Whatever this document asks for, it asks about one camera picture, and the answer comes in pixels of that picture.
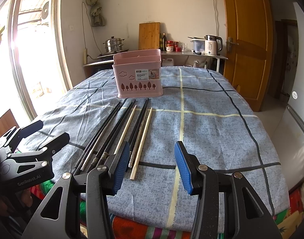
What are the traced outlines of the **light wooden chopstick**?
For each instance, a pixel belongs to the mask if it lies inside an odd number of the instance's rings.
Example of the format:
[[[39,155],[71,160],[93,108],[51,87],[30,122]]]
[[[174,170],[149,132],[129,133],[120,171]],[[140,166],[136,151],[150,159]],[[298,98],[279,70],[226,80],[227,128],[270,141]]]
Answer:
[[[121,147],[121,144],[122,144],[122,142],[124,141],[124,138],[125,138],[125,136],[126,136],[126,134],[127,134],[127,131],[128,131],[128,129],[129,129],[129,126],[130,126],[130,124],[131,124],[131,122],[132,122],[132,118],[134,117],[134,114],[135,114],[135,112],[136,112],[136,107],[137,107],[137,105],[135,105],[134,108],[133,108],[132,111],[131,111],[131,114],[130,114],[130,116],[129,116],[129,118],[128,118],[128,121],[127,121],[127,123],[126,123],[126,125],[125,125],[125,127],[124,127],[124,129],[123,129],[123,132],[122,132],[122,134],[121,134],[121,137],[120,137],[120,139],[119,139],[119,141],[118,141],[118,144],[117,144],[117,146],[116,146],[116,148],[115,148],[114,154],[116,154],[116,153],[119,151],[119,149],[120,149],[120,147]]]
[[[137,151],[135,163],[134,163],[134,165],[132,167],[132,171],[131,171],[131,175],[130,175],[130,180],[134,180],[135,177],[136,177],[136,173],[137,173],[137,169],[138,169],[141,153],[142,153],[142,150],[143,150],[145,138],[147,136],[147,132],[148,132],[148,127],[149,127],[151,116],[152,116],[152,108],[149,110],[149,114],[148,114],[148,117],[147,117],[147,120],[146,120],[146,123],[145,123],[145,126],[144,126],[143,134],[142,134],[142,137],[141,137],[141,140],[140,140],[140,146],[139,146],[138,151]]]

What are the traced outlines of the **black chopstick metal tip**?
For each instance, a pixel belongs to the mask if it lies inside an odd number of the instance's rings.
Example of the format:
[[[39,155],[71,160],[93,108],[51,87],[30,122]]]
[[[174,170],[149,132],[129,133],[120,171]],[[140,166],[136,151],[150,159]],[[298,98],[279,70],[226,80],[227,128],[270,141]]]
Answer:
[[[81,171],[84,171],[86,166],[88,165],[89,160],[92,157],[92,154],[94,153],[94,151],[96,150],[96,148],[98,147],[98,144],[100,143],[100,141],[102,140],[103,136],[106,133],[106,130],[108,129],[111,121],[113,120],[113,118],[116,116],[116,114],[118,113],[118,111],[121,109],[122,104],[120,104],[119,108],[117,109],[117,112],[113,114],[112,119],[108,122],[107,127],[104,128],[103,132],[99,135],[97,141],[94,143],[93,148],[87,153],[85,160],[83,160],[82,165],[80,167],[77,168],[76,170],[76,174],[79,174]]]

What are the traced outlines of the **blue plaid tablecloth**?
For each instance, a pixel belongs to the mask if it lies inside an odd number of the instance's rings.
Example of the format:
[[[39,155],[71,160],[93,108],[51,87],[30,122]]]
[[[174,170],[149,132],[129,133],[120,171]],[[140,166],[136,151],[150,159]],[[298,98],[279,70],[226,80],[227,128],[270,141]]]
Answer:
[[[136,179],[125,175],[121,189],[108,198],[109,211],[153,227],[192,229],[197,197],[185,191],[176,167],[179,140],[213,170],[243,173],[270,214],[288,209],[288,187],[273,143],[229,82],[215,71],[191,67],[167,67],[160,73],[163,94],[147,102],[152,116]],[[41,116],[43,128],[24,139],[20,150],[37,150],[67,132],[70,141],[52,162],[55,178],[60,178],[73,170],[118,103],[117,94],[113,70],[97,72]]]

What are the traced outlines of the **colourful striped blanket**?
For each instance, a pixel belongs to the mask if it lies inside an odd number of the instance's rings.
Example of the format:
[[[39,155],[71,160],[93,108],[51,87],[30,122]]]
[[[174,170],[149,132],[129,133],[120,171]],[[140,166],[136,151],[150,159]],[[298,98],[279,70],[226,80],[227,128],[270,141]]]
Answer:
[[[290,238],[298,229],[304,218],[304,207],[301,199],[301,189],[292,192],[290,208],[274,216],[274,221],[283,238]],[[175,231],[151,227],[123,217],[110,216],[115,238],[189,238],[188,231]]]

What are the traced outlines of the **wooden side shelf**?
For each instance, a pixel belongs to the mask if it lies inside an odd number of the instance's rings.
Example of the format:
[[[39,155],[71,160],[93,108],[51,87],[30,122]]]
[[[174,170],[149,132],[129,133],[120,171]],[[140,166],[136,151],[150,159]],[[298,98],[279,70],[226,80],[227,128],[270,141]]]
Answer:
[[[98,71],[112,69],[113,60],[97,61],[83,65],[86,78],[96,74]]]

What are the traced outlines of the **black induction cooker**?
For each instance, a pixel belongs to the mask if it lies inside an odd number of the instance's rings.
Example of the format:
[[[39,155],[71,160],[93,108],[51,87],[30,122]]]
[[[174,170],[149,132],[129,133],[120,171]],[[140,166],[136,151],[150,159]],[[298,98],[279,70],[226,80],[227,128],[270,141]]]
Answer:
[[[112,52],[106,52],[103,54],[100,54],[97,59],[104,60],[105,58],[113,57],[117,53],[122,53],[122,52],[128,52],[128,49],[125,50],[118,50],[118,51],[112,51]]]

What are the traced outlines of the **white plastic jug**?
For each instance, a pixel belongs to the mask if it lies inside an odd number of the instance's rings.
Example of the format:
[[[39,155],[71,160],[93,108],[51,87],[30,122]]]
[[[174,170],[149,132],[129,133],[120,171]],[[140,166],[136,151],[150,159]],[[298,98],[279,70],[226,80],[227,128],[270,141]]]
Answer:
[[[175,62],[173,58],[163,58],[162,59],[162,67],[166,66],[174,66]]]

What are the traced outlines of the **stainless steel steamer pot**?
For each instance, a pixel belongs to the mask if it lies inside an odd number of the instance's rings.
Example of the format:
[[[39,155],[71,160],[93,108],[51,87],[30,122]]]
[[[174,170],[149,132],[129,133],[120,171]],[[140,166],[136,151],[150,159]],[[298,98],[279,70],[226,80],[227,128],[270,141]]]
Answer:
[[[122,38],[115,38],[111,36],[110,39],[107,39],[103,44],[106,52],[116,52],[123,50],[123,41]]]

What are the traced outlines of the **clear plastic container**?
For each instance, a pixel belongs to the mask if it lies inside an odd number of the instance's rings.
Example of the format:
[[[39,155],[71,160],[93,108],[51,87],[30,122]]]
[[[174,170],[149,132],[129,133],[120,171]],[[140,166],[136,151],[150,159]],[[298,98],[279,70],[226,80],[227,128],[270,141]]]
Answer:
[[[192,38],[193,49],[192,51],[197,55],[205,53],[205,39],[203,38]]]

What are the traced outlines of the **dark soy sauce bottle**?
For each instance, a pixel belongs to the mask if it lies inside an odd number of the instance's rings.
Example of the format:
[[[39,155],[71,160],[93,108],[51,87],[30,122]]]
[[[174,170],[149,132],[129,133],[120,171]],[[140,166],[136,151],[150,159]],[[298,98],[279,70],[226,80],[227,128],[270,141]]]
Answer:
[[[162,36],[162,48],[163,48],[163,51],[166,51],[166,42],[167,42],[166,34],[163,33],[163,36]]]

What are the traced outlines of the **white electric kettle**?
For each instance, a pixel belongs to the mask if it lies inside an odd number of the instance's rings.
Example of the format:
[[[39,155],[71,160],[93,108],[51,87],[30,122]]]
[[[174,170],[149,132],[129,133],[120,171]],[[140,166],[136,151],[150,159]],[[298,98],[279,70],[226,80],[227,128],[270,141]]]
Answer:
[[[205,35],[205,54],[217,56],[223,49],[223,41],[219,36]]]

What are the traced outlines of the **bamboo cutting board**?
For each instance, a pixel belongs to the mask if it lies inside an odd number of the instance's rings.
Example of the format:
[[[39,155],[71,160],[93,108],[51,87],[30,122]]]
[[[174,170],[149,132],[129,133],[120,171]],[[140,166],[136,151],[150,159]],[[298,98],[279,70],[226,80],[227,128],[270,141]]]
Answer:
[[[159,49],[160,22],[140,23],[138,49]]]

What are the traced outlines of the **wooden door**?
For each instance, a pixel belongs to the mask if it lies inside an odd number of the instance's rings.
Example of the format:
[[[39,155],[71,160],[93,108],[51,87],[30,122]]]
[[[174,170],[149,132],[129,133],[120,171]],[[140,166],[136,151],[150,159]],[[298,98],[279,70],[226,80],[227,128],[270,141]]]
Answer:
[[[261,108],[273,56],[269,0],[224,0],[226,57],[224,77],[254,112]]]

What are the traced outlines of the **hanging olive cloth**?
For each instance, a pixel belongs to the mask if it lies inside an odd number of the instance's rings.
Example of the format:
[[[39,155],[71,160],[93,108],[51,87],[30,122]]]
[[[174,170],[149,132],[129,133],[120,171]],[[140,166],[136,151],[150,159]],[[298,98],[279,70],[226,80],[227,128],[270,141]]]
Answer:
[[[87,5],[90,7],[90,15],[92,26],[105,26],[105,18],[101,14],[102,7],[100,6],[99,0],[86,0]]]

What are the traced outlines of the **window frame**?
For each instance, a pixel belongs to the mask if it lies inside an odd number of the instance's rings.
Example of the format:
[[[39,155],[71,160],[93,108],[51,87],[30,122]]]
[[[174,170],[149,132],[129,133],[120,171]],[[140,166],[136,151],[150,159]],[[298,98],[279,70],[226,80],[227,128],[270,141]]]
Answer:
[[[57,49],[55,5],[55,0],[0,0],[0,119],[28,124],[68,91]]]

